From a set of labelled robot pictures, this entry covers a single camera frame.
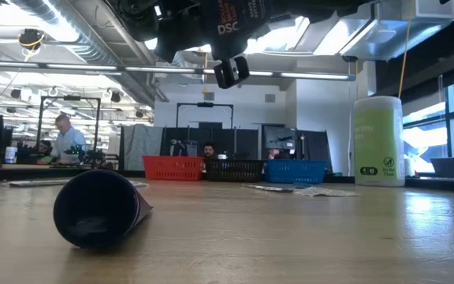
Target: gray hair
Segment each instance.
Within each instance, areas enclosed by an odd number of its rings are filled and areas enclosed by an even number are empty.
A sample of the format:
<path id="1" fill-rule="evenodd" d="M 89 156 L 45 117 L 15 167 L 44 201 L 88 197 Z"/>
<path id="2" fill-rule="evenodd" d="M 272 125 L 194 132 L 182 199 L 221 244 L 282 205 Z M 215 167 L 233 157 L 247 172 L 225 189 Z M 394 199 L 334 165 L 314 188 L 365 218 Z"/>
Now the gray hair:
<path id="1" fill-rule="evenodd" d="M 55 123 L 57 124 L 58 122 L 63 121 L 65 119 L 69 121 L 69 116 L 66 114 L 61 114 L 57 118 L 55 118 Z"/>

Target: black basket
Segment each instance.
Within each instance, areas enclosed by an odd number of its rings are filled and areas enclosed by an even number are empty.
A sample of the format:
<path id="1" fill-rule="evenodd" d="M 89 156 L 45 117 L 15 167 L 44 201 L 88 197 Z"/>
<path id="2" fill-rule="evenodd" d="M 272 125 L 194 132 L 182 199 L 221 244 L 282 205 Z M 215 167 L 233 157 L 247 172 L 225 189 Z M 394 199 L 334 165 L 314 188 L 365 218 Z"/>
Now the black basket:
<path id="1" fill-rule="evenodd" d="M 264 161 L 204 159 L 208 181 L 259 182 Z"/>

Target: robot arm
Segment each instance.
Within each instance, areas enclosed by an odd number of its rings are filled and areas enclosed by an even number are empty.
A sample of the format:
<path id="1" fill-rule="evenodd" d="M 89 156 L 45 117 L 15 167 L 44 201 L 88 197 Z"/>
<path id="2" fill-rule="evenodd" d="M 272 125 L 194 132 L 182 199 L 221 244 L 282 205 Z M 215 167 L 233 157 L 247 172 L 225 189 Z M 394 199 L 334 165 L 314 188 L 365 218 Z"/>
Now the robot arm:
<path id="1" fill-rule="evenodd" d="M 323 21 L 335 12 L 356 13 L 372 0 L 103 0 L 135 40 L 158 38 L 155 54 L 171 62 L 179 50 L 211 45 L 218 85 L 230 88 L 250 76 L 247 61 L 237 57 L 264 24 L 299 15 Z M 162 18 L 154 11 L 158 6 Z"/>

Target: green label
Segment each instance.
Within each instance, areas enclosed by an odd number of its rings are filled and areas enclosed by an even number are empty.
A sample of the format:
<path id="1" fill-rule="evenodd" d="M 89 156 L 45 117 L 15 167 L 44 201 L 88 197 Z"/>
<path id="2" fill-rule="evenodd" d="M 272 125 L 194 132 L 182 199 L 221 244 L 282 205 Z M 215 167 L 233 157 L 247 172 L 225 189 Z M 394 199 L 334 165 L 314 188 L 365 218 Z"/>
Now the green label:
<path id="1" fill-rule="evenodd" d="M 395 110 L 366 110 L 355 116 L 355 178 L 398 177 Z"/>

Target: person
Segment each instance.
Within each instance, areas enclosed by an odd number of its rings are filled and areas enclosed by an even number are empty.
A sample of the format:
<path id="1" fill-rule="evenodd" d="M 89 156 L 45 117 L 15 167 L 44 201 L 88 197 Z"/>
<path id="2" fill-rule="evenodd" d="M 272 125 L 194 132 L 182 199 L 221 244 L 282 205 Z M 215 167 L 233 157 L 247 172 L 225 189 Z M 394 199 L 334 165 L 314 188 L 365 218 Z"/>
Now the person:
<path id="1" fill-rule="evenodd" d="M 59 130 L 59 134 L 50 156 L 57 158 L 56 163 L 79 163 L 80 161 L 77 155 L 68 155 L 64 151 L 70 150 L 72 146 L 84 146 L 86 144 L 84 135 L 80 130 L 74 129 L 71 126 L 69 117 L 65 114 L 61 114 L 55 118 L 55 125 Z"/>
<path id="2" fill-rule="evenodd" d="M 203 147 L 203 158 L 214 159 L 214 144 L 211 142 L 205 143 Z"/>
<path id="3" fill-rule="evenodd" d="M 280 155 L 280 149 L 270 149 L 268 159 L 275 159 L 278 155 Z"/>
<path id="4" fill-rule="evenodd" d="M 290 159 L 290 155 L 285 150 L 270 149 L 268 159 Z"/>
<path id="5" fill-rule="evenodd" d="M 50 153 L 52 152 L 52 143 L 47 140 L 41 140 L 39 142 L 39 147 L 38 147 L 38 152 L 40 154 L 43 154 L 44 156 L 50 156 Z"/>

